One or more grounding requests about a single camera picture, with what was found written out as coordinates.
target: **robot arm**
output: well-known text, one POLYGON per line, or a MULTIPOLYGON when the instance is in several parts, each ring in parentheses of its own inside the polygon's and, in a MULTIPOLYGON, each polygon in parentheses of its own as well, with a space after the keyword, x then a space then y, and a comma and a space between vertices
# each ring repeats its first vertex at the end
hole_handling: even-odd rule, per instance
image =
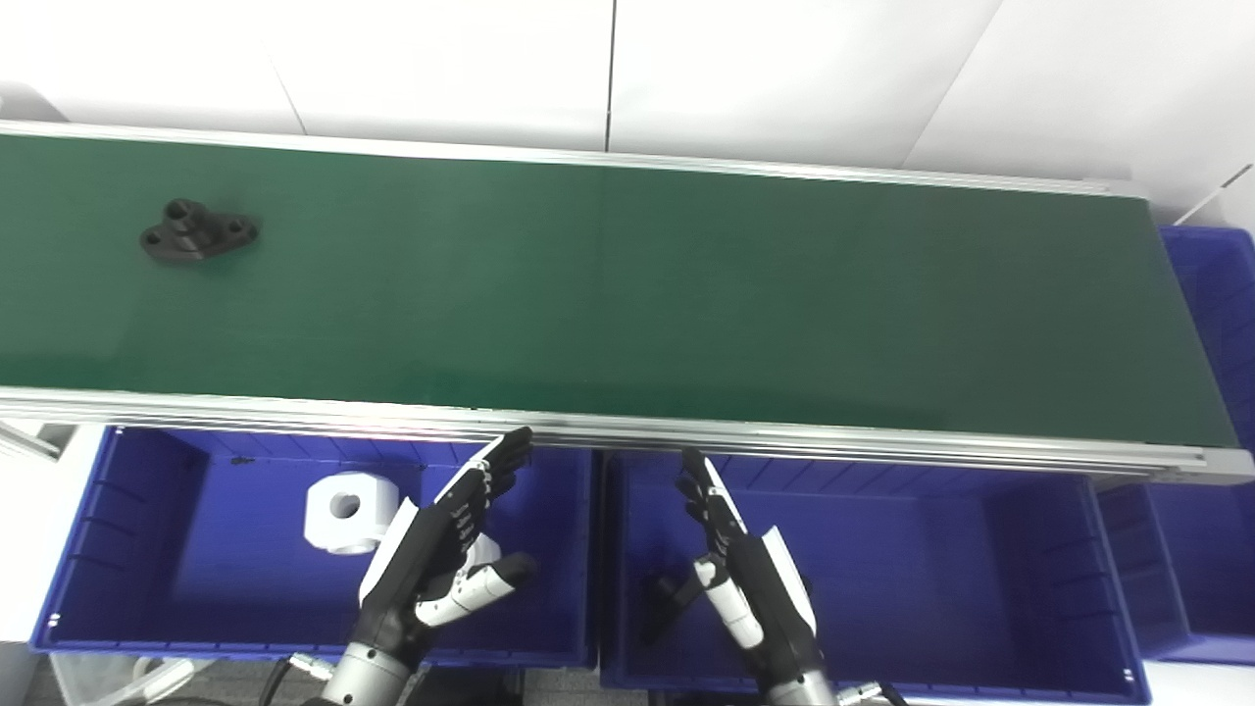
POLYGON ((676 488, 705 530, 709 551, 693 567, 759 692, 781 706, 836 705, 814 611, 779 530, 750 535, 714 465, 695 449, 685 449, 683 460, 676 488))
POLYGON ((305 706, 394 706, 439 628, 513 593, 536 571, 501 557, 482 534, 492 502, 515 485, 532 433, 517 429, 471 458, 423 509, 405 500, 361 582, 349 647, 319 698, 305 706))

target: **white wall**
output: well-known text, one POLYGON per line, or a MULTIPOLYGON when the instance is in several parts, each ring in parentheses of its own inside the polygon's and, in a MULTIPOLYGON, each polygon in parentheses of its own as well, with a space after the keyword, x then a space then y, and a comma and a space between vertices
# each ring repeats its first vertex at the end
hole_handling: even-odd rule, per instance
MULTIPOLYGON (((0 0, 0 87, 77 122, 600 149, 614 6, 0 0)), ((616 150, 1133 178, 1163 219, 1255 161, 1249 0, 617 0, 614 46, 616 150)), ((1239 186, 1201 218, 1255 228, 1239 186)))

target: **black cable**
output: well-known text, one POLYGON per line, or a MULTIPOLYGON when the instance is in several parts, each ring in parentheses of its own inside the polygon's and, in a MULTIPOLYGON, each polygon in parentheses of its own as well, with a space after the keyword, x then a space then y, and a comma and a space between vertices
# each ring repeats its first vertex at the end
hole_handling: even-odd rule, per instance
POLYGON ((880 695, 885 701, 889 701, 890 706, 907 706, 906 700, 891 683, 880 682, 880 695))
POLYGON ((270 702, 275 700, 275 692, 279 691, 279 685, 287 676, 287 670, 291 667, 292 663, 286 657, 275 662, 275 666, 270 668, 270 676, 266 677, 266 685, 261 687, 261 693, 257 695, 257 706, 270 706, 270 702))

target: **bolt hole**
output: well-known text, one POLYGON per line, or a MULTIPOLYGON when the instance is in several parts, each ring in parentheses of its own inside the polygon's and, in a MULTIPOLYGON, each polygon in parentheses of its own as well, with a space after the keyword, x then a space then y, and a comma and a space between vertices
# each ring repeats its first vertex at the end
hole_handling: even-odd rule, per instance
POLYGON ((183 219, 192 209, 183 201, 171 201, 166 203, 166 217, 172 221, 183 219))
POLYGON ((331 515, 340 520, 346 520, 358 514, 361 508, 361 499, 351 493, 336 493, 331 498, 331 515))

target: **blue plastic bin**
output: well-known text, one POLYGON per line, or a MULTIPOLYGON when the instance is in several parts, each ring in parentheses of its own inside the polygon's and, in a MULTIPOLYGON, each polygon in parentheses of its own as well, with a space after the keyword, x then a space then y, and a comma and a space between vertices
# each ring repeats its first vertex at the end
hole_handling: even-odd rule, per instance
MULTIPOLYGON (((1150 700, 1089 480, 715 458, 749 530, 777 524, 809 578, 828 676, 907 698, 1150 700)), ((705 552, 673 487, 678 455, 610 460, 602 683, 752 691, 709 601, 653 646, 644 584, 705 552)))
MULTIPOLYGON (((1162 233, 1234 429, 1255 450, 1255 246, 1242 229, 1162 233)), ((1099 503, 1142 653, 1255 665, 1255 484, 1138 485, 1099 503)))
MULTIPOLYGON (((370 556, 304 538, 305 493, 363 470, 429 502, 478 446, 110 430, 33 646, 152 656, 339 657, 370 556)), ((537 449, 487 533, 537 577, 443 632, 441 665, 589 666, 592 454, 537 449)))

